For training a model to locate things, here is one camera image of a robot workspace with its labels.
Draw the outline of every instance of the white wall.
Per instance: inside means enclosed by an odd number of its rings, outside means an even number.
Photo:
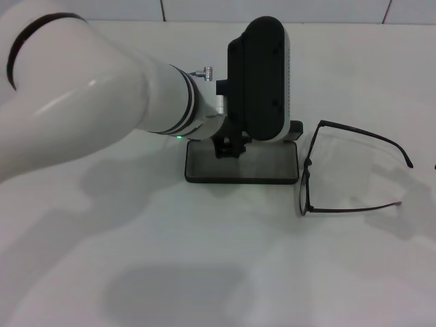
[[[159,0],[55,0],[86,19],[162,21]],[[0,14],[20,0],[0,0]]]
[[[0,0],[0,14],[20,0]],[[161,0],[57,0],[87,19],[162,21]],[[436,24],[436,0],[162,0],[168,21]]]

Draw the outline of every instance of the black eyeglass frame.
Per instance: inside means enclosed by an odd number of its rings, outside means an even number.
[[[382,208],[386,208],[388,206],[399,206],[401,205],[401,202],[393,202],[393,203],[389,203],[389,204],[385,204],[384,206],[373,206],[373,207],[369,207],[369,208],[357,208],[357,209],[323,209],[323,208],[315,208],[314,206],[311,205],[311,201],[310,201],[310,191],[309,191],[309,179],[310,179],[310,172],[309,172],[309,167],[312,165],[312,161],[310,159],[312,150],[313,150],[313,145],[315,144],[317,135],[318,135],[318,131],[320,130],[321,127],[331,127],[331,128],[337,128],[337,129],[342,129],[345,131],[351,131],[357,134],[362,134],[362,135],[366,135],[366,136],[370,136],[372,138],[377,138],[378,140],[382,140],[385,141],[387,143],[390,143],[392,145],[394,145],[395,147],[398,148],[398,150],[401,151],[401,153],[404,156],[404,159],[406,161],[407,167],[409,168],[413,168],[414,165],[412,164],[409,156],[407,155],[407,153],[404,151],[404,149],[397,143],[374,133],[371,133],[369,131],[364,131],[363,129],[358,129],[355,127],[351,127],[351,126],[347,126],[347,125],[342,125],[342,124],[338,124],[338,123],[333,123],[331,121],[320,121],[320,123],[318,123],[318,126],[315,130],[315,133],[312,137],[311,140],[311,144],[309,147],[309,152],[307,153],[305,162],[304,162],[304,170],[301,176],[301,184],[300,184],[300,212],[301,215],[304,216],[306,215],[307,212],[310,213],[359,213],[359,212],[364,212],[364,211],[372,211],[372,210],[377,210],[377,209],[382,209]],[[301,207],[301,191],[303,186],[305,186],[305,191],[306,191],[306,201],[305,201],[305,207],[302,208]]]

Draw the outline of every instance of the white table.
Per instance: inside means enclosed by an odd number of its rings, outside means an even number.
[[[216,79],[245,28],[93,25]],[[300,159],[326,119],[393,139],[415,165],[325,128],[313,205],[402,207],[299,217],[293,187],[188,184],[185,141],[135,131],[0,185],[0,327],[436,324],[436,27],[286,27]]]

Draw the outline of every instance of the metal connector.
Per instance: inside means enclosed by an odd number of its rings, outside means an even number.
[[[204,80],[210,82],[213,80],[213,68],[211,66],[206,66],[203,68],[203,70],[198,70],[194,73],[191,73],[191,75],[203,77]]]

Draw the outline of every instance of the black phone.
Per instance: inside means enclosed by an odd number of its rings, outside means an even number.
[[[237,159],[215,157],[212,140],[189,141],[185,178],[190,183],[276,184],[298,182],[297,146],[285,141],[268,144],[253,142]]]

